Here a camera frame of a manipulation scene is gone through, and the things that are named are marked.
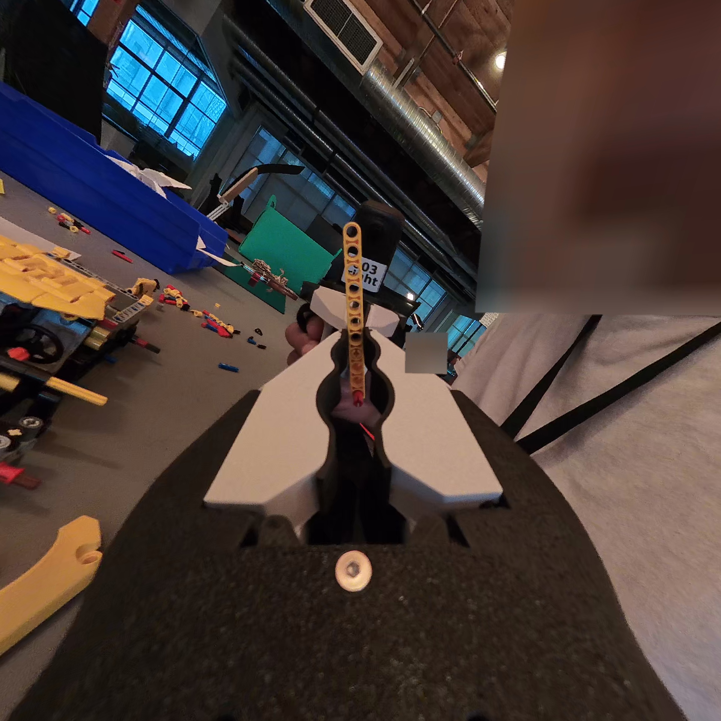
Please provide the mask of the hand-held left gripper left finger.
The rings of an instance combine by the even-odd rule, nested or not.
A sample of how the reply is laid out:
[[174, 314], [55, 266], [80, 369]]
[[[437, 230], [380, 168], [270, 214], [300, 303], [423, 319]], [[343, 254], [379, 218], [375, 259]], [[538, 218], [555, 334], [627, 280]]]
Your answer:
[[335, 458], [332, 412], [341, 398], [345, 333], [320, 345], [259, 391], [204, 497], [209, 508], [283, 516], [304, 541]]

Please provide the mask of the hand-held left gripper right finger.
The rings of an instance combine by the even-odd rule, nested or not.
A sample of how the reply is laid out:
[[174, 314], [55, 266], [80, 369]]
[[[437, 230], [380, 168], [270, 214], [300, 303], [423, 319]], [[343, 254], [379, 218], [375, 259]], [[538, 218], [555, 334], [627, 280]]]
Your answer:
[[379, 412], [365, 481], [365, 535], [372, 543], [401, 543], [424, 518], [446, 520], [502, 497], [450, 386], [433, 374], [408, 374], [405, 358], [379, 331], [365, 331], [366, 399]]

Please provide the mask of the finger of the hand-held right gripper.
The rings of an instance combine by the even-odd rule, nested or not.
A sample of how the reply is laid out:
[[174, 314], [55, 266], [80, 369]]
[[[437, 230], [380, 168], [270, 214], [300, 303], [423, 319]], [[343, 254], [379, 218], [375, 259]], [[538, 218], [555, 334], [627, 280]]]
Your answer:
[[311, 312], [333, 328], [346, 328], [347, 301], [344, 292], [324, 286], [313, 292]]
[[366, 329], [376, 330], [385, 338], [391, 338], [400, 323], [400, 317], [385, 307], [368, 307]]

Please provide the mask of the long yellow holed beam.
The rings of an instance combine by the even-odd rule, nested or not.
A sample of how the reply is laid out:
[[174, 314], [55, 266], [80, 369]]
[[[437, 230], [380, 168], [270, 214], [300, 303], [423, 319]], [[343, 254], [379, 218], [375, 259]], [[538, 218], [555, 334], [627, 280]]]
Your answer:
[[343, 228], [343, 260], [345, 295], [347, 301], [347, 378], [352, 398], [353, 390], [364, 393], [365, 401], [365, 355], [364, 355], [364, 290], [362, 275], [362, 234], [356, 222]]

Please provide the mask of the red pin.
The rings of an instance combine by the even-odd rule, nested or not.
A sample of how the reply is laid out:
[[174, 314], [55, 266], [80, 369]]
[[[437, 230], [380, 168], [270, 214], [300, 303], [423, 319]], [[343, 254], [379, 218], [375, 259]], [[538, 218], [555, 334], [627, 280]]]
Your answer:
[[[364, 405], [364, 393], [360, 390], [353, 390], [352, 391], [352, 398], [353, 398], [353, 405], [356, 408], [362, 408]], [[371, 432], [371, 430], [367, 427], [367, 425], [364, 425], [362, 422], [359, 422], [360, 427], [363, 429], [365, 435], [375, 442], [375, 436]]]

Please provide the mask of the grey desk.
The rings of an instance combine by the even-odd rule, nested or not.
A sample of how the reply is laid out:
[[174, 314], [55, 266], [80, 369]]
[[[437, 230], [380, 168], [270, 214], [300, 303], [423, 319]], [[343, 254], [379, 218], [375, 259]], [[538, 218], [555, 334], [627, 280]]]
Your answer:
[[[49, 431], [24, 458], [39, 487], [2, 487], [5, 587], [45, 555], [59, 527], [79, 516], [99, 521], [106, 547], [159, 473], [247, 391], [284, 369], [285, 329], [299, 302], [287, 299], [285, 311], [276, 311], [213, 267], [168, 275], [94, 228], [89, 236], [60, 228], [48, 213], [55, 202], [7, 172], [2, 180], [6, 220], [74, 250], [83, 266], [123, 288], [139, 277], [172, 284], [193, 308], [240, 330], [239, 337], [221, 339], [192, 315], [154, 304], [139, 335], [161, 352], [127, 345], [94, 367], [80, 385], [106, 396], [103, 407], [74, 398], [60, 403]], [[239, 374], [219, 363], [237, 366]]]

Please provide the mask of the person's right hand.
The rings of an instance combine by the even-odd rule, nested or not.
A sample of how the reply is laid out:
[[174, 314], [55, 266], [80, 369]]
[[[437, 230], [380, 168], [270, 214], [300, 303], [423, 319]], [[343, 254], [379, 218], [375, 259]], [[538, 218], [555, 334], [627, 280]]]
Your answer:
[[285, 338], [291, 352], [287, 356], [286, 364], [288, 366], [294, 364], [302, 356], [313, 350], [324, 339], [326, 333], [325, 321], [315, 314], [307, 316], [305, 329], [294, 321], [285, 330]]

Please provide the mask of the brown wooden model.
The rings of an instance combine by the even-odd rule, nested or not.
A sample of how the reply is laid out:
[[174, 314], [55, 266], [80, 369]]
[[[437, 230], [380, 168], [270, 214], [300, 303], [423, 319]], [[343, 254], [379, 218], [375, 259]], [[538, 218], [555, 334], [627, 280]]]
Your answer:
[[250, 265], [243, 262], [240, 267], [249, 274], [249, 287], [253, 288], [258, 284], [263, 284], [269, 291], [280, 293], [291, 300], [299, 300], [298, 294], [288, 287], [288, 279], [284, 275], [283, 269], [279, 274], [274, 274], [271, 266], [261, 259], [255, 259]]

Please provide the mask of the green bin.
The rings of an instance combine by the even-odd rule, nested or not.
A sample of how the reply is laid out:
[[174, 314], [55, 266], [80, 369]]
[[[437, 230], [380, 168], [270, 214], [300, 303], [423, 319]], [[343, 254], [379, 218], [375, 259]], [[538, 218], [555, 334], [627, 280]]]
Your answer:
[[288, 279], [288, 289], [299, 294], [306, 281], [317, 284], [341, 253], [330, 253], [311, 239], [276, 208], [275, 195], [270, 196], [251, 231], [240, 245], [239, 253], [247, 264], [264, 261], [274, 275]]

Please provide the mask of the wooden stick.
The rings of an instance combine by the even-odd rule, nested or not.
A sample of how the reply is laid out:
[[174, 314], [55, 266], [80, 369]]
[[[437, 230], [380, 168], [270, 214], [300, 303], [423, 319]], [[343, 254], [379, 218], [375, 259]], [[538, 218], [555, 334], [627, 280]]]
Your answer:
[[216, 195], [218, 201], [217, 206], [206, 216], [211, 221], [218, 221], [221, 216], [227, 212], [231, 203], [237, 198], [249, 185], [251, 185], [260, 175], [300, 175], [306, 169], [304, 165], [292, 164], [261, 164], [252, 167], [242, 176], [234, 180], [230, 187], [224, 192]]

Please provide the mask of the crumpled white paper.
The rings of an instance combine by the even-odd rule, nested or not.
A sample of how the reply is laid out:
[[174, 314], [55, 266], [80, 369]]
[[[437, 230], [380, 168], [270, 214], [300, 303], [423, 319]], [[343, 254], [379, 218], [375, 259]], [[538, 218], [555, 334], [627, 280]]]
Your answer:
[[[167, 201], [171, 201], [172, 198], [176, 197], [177, 191], [192, 190], [190, 185], [187, 185], [159, 170], [151, 168], [141, 169], [139, 166], [120, 157], [113, 151], [108, 151], [105, 154], [105, 157], [115, 163], [118, 167], [121, 167], [126, 172], [134, 176], [138, 181], [160, 194]], [[220, 228], [215, 221], [209, 220], [207, 216], [204, 216], [199, 210], [188, 204], [182, 196], [179, 196], [179, 199], [181, 201], [181, 205], [179, 207], [180, 210], [185, 212], [198, 225], [198, 238], [195, 251], [210, 257], [215, 264], [219, 264], [224, 267], [240, 266], [240, 263], [235, 259], [227, 259], [224, 257], [227, 243], [226, 240], [223, 240], [222, 246], [217, 248], [221, 252], [221, 256], [213, 253], [211, 248], [206, 245], [206, 239], [212, 240], [215, 238], [213, 235], [214, 230], [220, 231]]]

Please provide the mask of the yellow wheel arch panel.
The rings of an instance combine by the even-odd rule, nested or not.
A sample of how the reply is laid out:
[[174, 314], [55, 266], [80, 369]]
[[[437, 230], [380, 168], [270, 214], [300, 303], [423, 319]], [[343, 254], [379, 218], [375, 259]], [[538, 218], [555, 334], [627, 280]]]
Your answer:
[[13, 648], [95, 577], [103, 558], [100, 523], [80, 516], [59, 528], [46, 554], [1, 590], [1, 654]]

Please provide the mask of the blue storage bin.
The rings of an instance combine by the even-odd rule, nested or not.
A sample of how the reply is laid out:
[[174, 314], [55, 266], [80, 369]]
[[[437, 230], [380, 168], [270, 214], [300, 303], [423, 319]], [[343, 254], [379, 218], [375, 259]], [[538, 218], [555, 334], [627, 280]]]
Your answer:
[[1, 83], [2, 171], [168, 274], [222, 256], [225, 230], [119, 162], [93, 135]]

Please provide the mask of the partly built yellow toy car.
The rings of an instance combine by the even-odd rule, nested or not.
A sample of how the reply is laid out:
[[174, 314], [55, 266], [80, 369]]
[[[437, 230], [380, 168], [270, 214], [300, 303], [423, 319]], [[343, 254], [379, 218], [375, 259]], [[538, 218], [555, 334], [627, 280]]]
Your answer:
[[79, 385], [116, 350], [135, 345], [159, 354], [139, 335], [155, 301], [89, 271], [61, 247], [49, 251], [2, 237], [2, 484], [34, 490], [20, 467], [66, 398], [96, 407], [107, 398]]

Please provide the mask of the silver ventilation duct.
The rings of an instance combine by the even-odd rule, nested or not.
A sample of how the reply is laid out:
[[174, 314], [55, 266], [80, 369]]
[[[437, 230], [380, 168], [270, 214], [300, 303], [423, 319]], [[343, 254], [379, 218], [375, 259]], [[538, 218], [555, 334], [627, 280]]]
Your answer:
[[380, 61], [374, 60], [369, 66], [359, 89], [376, 119], [481, 231], [485, 183], [451, 141], [442, 135], [405, 90], [394, 86], [392, 76]]

